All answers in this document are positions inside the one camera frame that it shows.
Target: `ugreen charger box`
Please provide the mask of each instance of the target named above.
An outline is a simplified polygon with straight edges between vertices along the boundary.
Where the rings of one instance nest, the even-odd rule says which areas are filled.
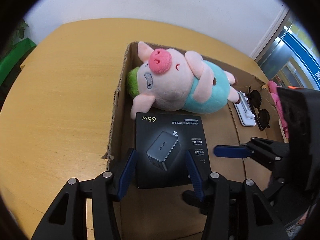
[[[137,113],[137,188],[160,188],[190,184],[186,151],[193,151],[210,167],[202,121],[199,116]]]

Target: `sunglasses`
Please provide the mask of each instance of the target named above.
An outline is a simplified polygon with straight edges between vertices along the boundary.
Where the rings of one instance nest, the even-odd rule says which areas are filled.
[[[267,109],[260,109],[261,106],[261,95],[257,90],[251,90],[251,87],[249,87],[248,92],[248,102],[249,106],[251,108],[251,112],[254,114],[254,119],[260,129],[260,131],[265,130],[265,128],[270,128],[269,122],[270,122],[270,114],[267,111]]]

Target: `green plant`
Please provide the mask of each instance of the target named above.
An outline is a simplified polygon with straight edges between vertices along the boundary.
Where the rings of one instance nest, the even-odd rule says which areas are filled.
[[[22,19],[17,25],[16,29],[11,34],[6,46],[0,52],[0,60],[2,60],[8,53],[12,50],[17,38],[23,40],[25,28],[28,27],[28,24]]]

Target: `yellow wood tabletop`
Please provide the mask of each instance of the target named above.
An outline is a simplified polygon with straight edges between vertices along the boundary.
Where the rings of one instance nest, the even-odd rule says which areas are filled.
[[[28,237],[69,178],[105,170],[113,95],[132,41],[195,50],[267,81],[251,58],[182,27],[117,18],[60,26],[23,62],[0,112],[0,191]],[[93,239],[91,217],[87,227]]]

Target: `blue gripper pad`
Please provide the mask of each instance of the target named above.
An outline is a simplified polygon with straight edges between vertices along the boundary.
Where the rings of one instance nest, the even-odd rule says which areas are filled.
[[[138,153],[135,149],[130,149],[131,153],[119,177],[117,197],[119,201],[127,194],[134,170],[136,168]]]
[[[213,149],[213,154],[217,157],[245,159],[252,153],[246,146],[217,145]]]
[[[186,166],[190,175],[190,179],[193,185],[193,189],[196,193],[196,196],[202,202],[204,200],[204,192],[202,189],[203,180],[201,178],[200,172],[196,166],[195,161],[193,160],[191,153],[186,152]]]

